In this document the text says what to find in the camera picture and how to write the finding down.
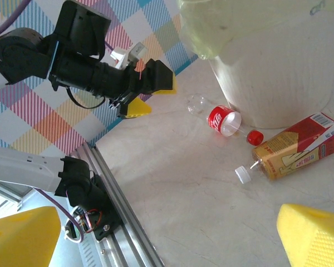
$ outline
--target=red bottle cap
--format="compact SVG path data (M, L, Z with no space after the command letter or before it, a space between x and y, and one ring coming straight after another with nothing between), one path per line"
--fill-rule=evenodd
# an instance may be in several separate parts
M259 145L261 145L261 143L263 141L263 134L259 131L252 130L247 135L246 140L249 144L251 144L253 146L259 146Z

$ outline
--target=white floor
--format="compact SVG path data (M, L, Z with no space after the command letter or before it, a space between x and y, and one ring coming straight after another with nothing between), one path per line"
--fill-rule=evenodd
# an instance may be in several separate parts
M334 155L283 180L243 186L234 169L250 161L251 147L185 109L193 92L225 103L208 62L196 61L177 80L177 95L154 96L151 115L123 121L97 143L147 235L167 266L289 266L279 208L291 202L334 212ZM334 116L334 93L326 112Z

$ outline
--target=beverage bottle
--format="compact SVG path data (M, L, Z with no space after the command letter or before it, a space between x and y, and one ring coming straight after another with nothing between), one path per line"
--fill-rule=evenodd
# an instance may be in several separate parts
M205 98L203 95L192 95L187 101L188 111L202 120L206 120L209 126L220 132L223 136L238 136L246 138L251 145L258 146L263 141L263 134L259 131L252 130L247 132L241 126L241 114L227 106L217 105Z
M273 181L331 154L334 154L334 120L316 113L254 148L253 163L238 167L235 173L243 184L259 176Z

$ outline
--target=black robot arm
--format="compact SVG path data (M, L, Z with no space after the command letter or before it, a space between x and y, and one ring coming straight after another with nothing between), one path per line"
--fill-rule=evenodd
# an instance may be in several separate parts
M55 91L75 87L106 97L124 117L139 94L172 90L174 74L158 60L147 62L141 74L135 71L136 62L122 70L100 62L110 22L83 4L65 1L53 34L44 38L18 28L0 36L0 73L8 85L31 76L48 77Z

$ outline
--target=plaid cloth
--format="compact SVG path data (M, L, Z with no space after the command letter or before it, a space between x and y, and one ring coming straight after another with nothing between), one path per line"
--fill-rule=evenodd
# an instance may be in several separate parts
M149 49L138 64L139 71L153 58L162 60L178 74L197 58L179 39L181 25L175 0L80 2L111 19L106 36L110 45L127 49L142 42ZM0 22L19 3L19 0L0 0ZM46 36L55 29L60 8L52 6L50 1L32 1L11 28L29 27ZM73 94L85 106L100 101L81 90L73 90ZM72 103L63 88L54 92L51 84L40 78L31 77L0 90L0 146L3 147L60 156L69 154L83 142L93 145L119 122L116 111L108 105L84 110Z

